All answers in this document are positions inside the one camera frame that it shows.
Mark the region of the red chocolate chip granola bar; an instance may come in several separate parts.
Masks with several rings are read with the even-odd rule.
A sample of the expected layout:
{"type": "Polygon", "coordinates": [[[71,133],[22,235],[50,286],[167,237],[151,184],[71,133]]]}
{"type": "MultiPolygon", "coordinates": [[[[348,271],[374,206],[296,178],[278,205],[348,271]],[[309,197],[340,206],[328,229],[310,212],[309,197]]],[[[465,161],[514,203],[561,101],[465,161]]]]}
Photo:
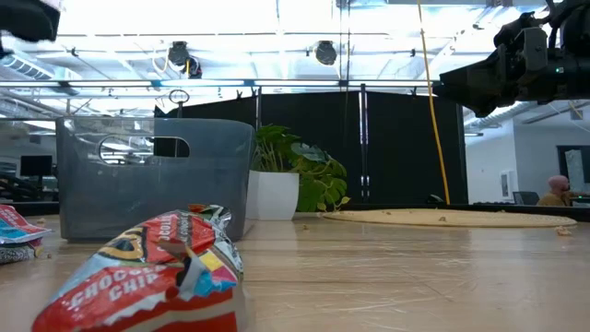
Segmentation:
{"type": "Polygon", "coordinates": [[[12,206],[0,205],[0,244],[27,243],[50,232],[28,223],[12,206]]]}
{"type": "Polygon", "coordinates": [[[191,205],[122,232],[75,271],[31,332],[247,332],[230,222],[225,207],[191,205]]]}

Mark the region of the grey plastic bin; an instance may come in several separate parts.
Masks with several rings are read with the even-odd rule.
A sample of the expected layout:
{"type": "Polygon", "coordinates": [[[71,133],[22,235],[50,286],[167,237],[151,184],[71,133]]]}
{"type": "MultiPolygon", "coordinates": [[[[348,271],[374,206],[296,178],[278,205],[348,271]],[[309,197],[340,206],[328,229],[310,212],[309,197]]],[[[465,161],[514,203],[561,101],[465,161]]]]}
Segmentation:
{"type": "Polygon", "coordinates": [[[61,235],[111,239],[191,204],[231,213],[228,237],[247,232],[254,128],[198,118],[63,117],[55,123],[61,235]]]}

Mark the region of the green plant in white pot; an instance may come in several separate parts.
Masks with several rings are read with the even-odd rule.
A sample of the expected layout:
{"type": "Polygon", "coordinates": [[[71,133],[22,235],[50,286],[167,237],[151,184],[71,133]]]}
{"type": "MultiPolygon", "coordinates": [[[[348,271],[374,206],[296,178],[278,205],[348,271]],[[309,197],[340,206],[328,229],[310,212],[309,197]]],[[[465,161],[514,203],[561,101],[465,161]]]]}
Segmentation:
{"type": "Polygon", "coordinates": [[[296,212],[338,211],[346,205],[347,170],[328,152],[310,146],[281,125],[255,134],[247,216],[291,220],[296,212]]]}

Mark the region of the black computer monitor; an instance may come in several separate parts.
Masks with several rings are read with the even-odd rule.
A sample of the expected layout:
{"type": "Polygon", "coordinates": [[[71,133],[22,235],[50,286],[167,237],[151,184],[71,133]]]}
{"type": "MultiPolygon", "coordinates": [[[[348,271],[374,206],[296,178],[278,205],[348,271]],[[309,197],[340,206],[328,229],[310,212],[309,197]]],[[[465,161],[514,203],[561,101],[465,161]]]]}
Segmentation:
{"type": "Polygon", "coordinates": [[[25,155],[20,157],[20,176],[51,176],[53,174],[52,155],[25,155]]]}

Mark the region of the person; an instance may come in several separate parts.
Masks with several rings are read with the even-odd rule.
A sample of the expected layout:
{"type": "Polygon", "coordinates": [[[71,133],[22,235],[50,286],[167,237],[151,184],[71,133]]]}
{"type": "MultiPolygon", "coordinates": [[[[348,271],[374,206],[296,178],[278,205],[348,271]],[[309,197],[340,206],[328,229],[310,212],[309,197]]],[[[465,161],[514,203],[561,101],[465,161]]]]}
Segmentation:
{"type": "Polygon", "coordinates": [[[578,196],[590,196],[588,193],[574,192],[570,189],[567,177],[555,175],[548,179],[549,191],[537,202],[542,207],[566,207],[572,206],[572,200],[578,196]]]}

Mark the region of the black partition screen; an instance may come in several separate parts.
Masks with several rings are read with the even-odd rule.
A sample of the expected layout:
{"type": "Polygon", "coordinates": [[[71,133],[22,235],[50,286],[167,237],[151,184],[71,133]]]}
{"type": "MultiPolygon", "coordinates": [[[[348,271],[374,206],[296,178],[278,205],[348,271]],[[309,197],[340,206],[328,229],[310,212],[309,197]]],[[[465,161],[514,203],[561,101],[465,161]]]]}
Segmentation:
{"type": "Polygon", "coordinates": [[[155,110],[161,118],[281,125],[346,168],[352,204],[468,201],[464,129],[450,101],[382,92],[267,94],[155,110]]]}

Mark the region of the long LED light bar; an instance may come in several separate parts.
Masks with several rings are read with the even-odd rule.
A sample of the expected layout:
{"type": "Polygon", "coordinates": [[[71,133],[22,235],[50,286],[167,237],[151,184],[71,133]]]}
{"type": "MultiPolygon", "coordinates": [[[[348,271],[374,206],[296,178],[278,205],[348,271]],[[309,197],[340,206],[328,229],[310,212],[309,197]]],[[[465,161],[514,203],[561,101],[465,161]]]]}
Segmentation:
{"type": "Polygon", "coordinates": [[[0,88],[201,88],[201,87],[304,87],[304,88],[427,88],[427,80],[327,79],[166,79],[166,80],[5,80],[0,88]]]}

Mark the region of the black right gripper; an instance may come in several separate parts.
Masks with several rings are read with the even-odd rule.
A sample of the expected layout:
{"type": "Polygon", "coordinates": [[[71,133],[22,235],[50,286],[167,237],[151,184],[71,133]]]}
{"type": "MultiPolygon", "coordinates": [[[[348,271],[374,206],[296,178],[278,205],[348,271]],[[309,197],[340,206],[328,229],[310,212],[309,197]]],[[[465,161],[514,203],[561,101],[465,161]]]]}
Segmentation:
{"type": "Polygon", "coordinates": [[[556,99],[561,80],[561,50],[547,48],[548,65],[541,71],[525,71],[523,44],[500,45],[486,59],[441,76],[432,91],[438,97],[467,107],[476,117],[486,117],[509,101],[546,102],[556,99]]]}

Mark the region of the black aluminium rig frame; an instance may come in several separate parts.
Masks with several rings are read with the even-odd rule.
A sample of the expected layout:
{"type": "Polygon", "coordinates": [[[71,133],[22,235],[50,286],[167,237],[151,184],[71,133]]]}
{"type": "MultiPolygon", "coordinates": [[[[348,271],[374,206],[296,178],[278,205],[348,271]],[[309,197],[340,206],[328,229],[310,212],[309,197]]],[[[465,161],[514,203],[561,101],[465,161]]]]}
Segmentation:
{"type": "MultiPolygon", "coordinates": [[[[59,213],[58,202],[4,202],[4,205],[13,206],[17,212],[25,217],[41,215],[57,215],[59,213]]],[[[377,209],[410,209],[410,208],[430,208],[430,209],[451,209],[464,211],[483,211],[483,212],[500,212],[522,213],[558,216],[574,219],[579,222],[590,222],[590,207],[542,207],[542,206],[519,206],[510,204],[452,204],[446,206],[443,204],[346,204],[345,210],[377,210],[377,209]]]]}

